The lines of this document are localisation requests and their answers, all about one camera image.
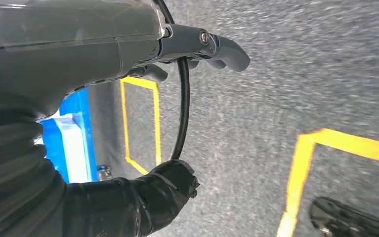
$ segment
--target gray pavement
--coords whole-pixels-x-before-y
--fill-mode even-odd
[[[153,236],[275,236],[297,136],[329,128],[379,140],[379,1],[169,0],[179,24],[231,37],[251,56],[242,73],[191,71],[182,159],[202,184],[176,221]],[[159,85],[162,157],[175,141],[179,79]],[[124,160],[119,82],[90,89],[98,162]],[[132,158],[155,165],[152,92],[126,86]],[[316,236],[308,206],[327,196],[379,216],[379,162],[317,146],[294,236]]]

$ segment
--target black sleeve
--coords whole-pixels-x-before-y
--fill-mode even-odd
[[[178,161],[136,180],[67,185],[44,159],[45,147],[34,145],[42,133],[30,114],[0,112],[0,237],[146,236],[195,192],[187,187],[195,176]]]

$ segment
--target bolt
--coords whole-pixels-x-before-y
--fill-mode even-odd
[[[210,37],[206,31],[200,32],[200,42],[202,45],[207,46],[210,42]]]

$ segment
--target road surface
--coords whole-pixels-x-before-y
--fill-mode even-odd
[[[325,128],[379,141],[379,1],[167,4],[178,24],[232,38],[252,63],[241,73],[206,63],[191,71],[182,159],[202,186],[177,220],[153,236],[276,236],[299,135]],[[179,79],[173,65],[162,67],[170,73],[159,85],[161,156],[167,160],[178,126]],[[153,92],[127,83],[125,92],[130,155],[150,170],[156,164]],[[90,100],[98,162],[115,176],[140,176],[124,157],[120,83],[91,88]],[[308,209],[318,196],[379,217],[379,161],[362,156],[378,148],[372,141],[360,143],[361,155],[316,145],[294,236],[317,236]],[[300,169],[307,170],[307,162]]]

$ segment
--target blue barrier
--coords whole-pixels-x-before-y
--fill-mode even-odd
[[[46,158],[67,183],[98,181],[88,91],[66,98],[59,115],[41,122]]]

